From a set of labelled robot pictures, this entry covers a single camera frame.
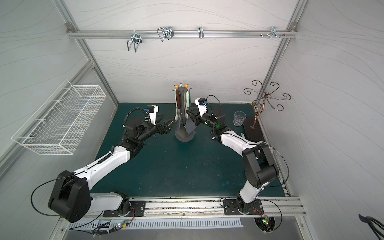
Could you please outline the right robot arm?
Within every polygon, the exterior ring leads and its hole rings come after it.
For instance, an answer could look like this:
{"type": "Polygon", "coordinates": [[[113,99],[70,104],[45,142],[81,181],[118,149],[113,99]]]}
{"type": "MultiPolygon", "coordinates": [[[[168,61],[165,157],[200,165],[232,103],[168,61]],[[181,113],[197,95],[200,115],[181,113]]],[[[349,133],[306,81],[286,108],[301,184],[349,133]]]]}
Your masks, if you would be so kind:
{"type": "Polygon", "coordinates": [[[275,150],[266,142],[251,142],[230,129],[222,112],[209,113],[206,98],[195,99],[195,108],[187,110],[194,124],[204,124],[211,128],[213,140],[232,149],[243,158],[246,182],[239,191],[236,204],[241,214],[248,214],[257,206],[260,193],[280,175],[279,168],[273,157],[275,150]]]}

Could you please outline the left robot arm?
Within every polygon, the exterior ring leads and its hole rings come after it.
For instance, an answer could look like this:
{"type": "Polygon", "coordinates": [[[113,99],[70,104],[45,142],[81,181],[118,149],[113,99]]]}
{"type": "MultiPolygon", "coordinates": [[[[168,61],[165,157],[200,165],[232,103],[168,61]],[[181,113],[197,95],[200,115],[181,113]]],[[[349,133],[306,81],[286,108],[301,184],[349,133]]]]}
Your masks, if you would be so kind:
{"type": "Polygon", "coordinates": [[[125,213],[128,210],[128,196],[119,192],[92,194],[90,191],[110,172],[137,156],[147,139],[171,132],[179,118],[174,117],[160,124],[163,115],[158,115],[158,111],[156,105],[148,105],[145,109],[133,108],[124,119],[125,131],[118,145],[92,163],[73,172],[63,171],[52,180],[54,187],[48,207],[56,217],[75,223],[88,213],[125,213]]]}

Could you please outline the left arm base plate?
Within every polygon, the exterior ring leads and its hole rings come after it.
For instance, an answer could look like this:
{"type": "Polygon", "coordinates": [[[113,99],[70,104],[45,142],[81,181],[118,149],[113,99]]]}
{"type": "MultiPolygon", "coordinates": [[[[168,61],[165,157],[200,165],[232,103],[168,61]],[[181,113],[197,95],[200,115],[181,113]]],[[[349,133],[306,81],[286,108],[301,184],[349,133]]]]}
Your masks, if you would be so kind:
{"type": "Polygon", "coordinates": [[[146,201],[125,201],[114,211],[104,211],[104,218],[128,218],[143,217],[145,213],[146,201]]]}

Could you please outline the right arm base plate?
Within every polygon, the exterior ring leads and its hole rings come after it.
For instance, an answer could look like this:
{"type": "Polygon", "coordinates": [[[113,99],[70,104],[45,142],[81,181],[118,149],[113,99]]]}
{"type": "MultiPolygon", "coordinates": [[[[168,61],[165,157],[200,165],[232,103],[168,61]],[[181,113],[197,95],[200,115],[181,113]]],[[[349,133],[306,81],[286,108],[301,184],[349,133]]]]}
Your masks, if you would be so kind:
{"type": "Polygon", "coordinates": [[[226,216],[264,215],[264,208],[260,199],[255,199],[247,204],[243,203],[241,199],[222,198],[220,205],[223,207],[226,216]]]}

